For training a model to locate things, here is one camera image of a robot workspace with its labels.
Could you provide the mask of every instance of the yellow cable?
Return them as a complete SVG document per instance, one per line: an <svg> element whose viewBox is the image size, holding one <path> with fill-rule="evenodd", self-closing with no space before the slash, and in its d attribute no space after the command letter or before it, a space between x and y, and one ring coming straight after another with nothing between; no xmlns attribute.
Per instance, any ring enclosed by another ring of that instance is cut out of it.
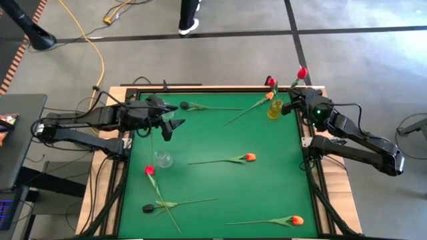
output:
<svg viewBox="0 0 427 240"><path fill-rule="evenodd" d="M81 34L83 35L83 37L85 38L85 40L90 43L92 45L92 47L96 50L96 52L98 53L99 59L101 60L101 66L102 66L102 70L101 70L101 76L99 76L99 80L96 83L96 86L98 87L99 84L101 84L102 79L104 78L104 59L102 58L101 52L99 51L99 49L95 46L95 44L93 44L87 37L85 34L85 31L83 31L83 29L81 28L81 25L79 23L79 21L74 17L74 15L70 12L70 10L68 9L68 7L62 2L62 0L58 0L60 2L60 4L64 7L64 9L68 12L68 14L73 18L74 22L77 24L77 26L79 27ZM89 104L89 109L92 107L92 103L93 103L93 98L95 96L96 90L93 90L92 93L92 98Z"/></svg>
<svg viewBox="0 0 427 240"><path fill-rule="evenodd" d="M127 0L126 2L122 3L119 7L117 7L113 11L113 13L109 17L106 17L106 18L102 19L103 22L106 23L106 24L109 24L109 25L112 24L113 22L111 21L111 18L115 15L115 13L117 13L117 11L119 11L119 9L121 9L124 5L128 4L130 1L131 0Z"/></svg>

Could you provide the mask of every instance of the black pole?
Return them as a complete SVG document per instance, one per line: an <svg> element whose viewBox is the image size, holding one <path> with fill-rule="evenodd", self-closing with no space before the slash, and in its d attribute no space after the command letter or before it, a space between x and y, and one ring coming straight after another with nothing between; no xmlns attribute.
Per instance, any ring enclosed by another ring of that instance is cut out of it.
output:
<svg viewBox="0 0 427 240"><path fill-rule="evenodd" d="M55 36L35 24L14 0L0 0L0 7L25 32L34 49L46 50L56 43Z"/></svg>

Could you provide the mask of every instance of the black pants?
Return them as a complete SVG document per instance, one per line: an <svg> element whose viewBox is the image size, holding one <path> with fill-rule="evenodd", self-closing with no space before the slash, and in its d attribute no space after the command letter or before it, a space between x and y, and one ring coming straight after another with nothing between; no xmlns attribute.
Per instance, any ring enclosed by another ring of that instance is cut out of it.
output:
<svg viewBox="0 0 427 240"><path fill-rule="evenodd" d="M194 14L199 0L181 0L181 19L179 29L187 30L194 24Z"/></svg>

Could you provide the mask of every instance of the keyboard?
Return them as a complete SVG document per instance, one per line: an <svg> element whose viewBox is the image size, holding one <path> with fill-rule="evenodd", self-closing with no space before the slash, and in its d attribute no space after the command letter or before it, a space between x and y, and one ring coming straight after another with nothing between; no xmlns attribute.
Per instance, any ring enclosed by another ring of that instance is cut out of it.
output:
<svg viewBox="0 0 427 240"><path fill-rule="evenodd" d="M0 231L9 230L22 195L22 189L0 191Z"/></svg>

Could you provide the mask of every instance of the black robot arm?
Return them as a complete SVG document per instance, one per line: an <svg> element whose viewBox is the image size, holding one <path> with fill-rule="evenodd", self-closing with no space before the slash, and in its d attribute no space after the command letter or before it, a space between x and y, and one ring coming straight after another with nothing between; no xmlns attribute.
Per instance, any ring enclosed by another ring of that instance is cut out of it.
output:
<svg viewBox="0 0 427 240"><path fill-rule="evenodd" d="M334 109L335 104L322 96L321 90L312 88L291 89L291 103L282 107L282 114L299 109L302 117L318 131L328 131L331 135L351 139L371 151L343 146L316 135L308 146L309 157L321 159L324 155L334 154L374 166L390 176L403 173L404 157L397 146L383 137L373 136L361 130L351 119Z"/></svg>
<svg viewBox="0 0 427 240"><path fill-rule="evenodd" d="M33 136L44 144L68 141L102 150L110 159L126 160L123 133L144 129L147 133L141 136L147 137L152 127L161 127L163 139L170 141L173 130L185 120L164 120L162 115L176 109L176 106L167 105L159 97L150 95L145 101L118 102L116 105L91 108L87 113L50 113L36 121L31 131ZM119 137L102 139L74 130L82 127L92 127L102 131L118 130Z"/></svg>

